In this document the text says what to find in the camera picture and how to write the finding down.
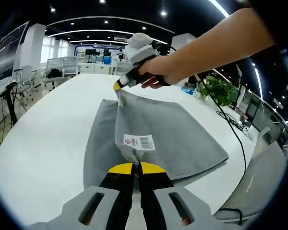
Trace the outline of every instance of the human hand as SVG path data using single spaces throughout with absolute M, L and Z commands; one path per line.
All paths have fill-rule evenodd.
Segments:
M 145 62 L 139 68 L 139 74 L 147 74 L 147 78 L 142 81 L 142 88 L 150 86 L 153 89 L 162 87 L 155 75 L 162 75 L 164 81 L 170 85 L 177 84 L 180 80 L 175 74 L 175 63 L 171 56 L 159 56 Z

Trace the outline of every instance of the potted plant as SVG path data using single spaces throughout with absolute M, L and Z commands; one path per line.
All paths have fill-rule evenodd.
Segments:
M 206 86 L 211 96 L 220 106 L 229 105 L 234 98 L 235 88 L 231 82 L 226 82 L 212 76 L 207 76 Z M 202 82 L 199 83 L 198 91 L 201 93 L 202 99 L 204 101 L 206 100 L 206 97 L 209 95 L 207 89 L 205 88 Z

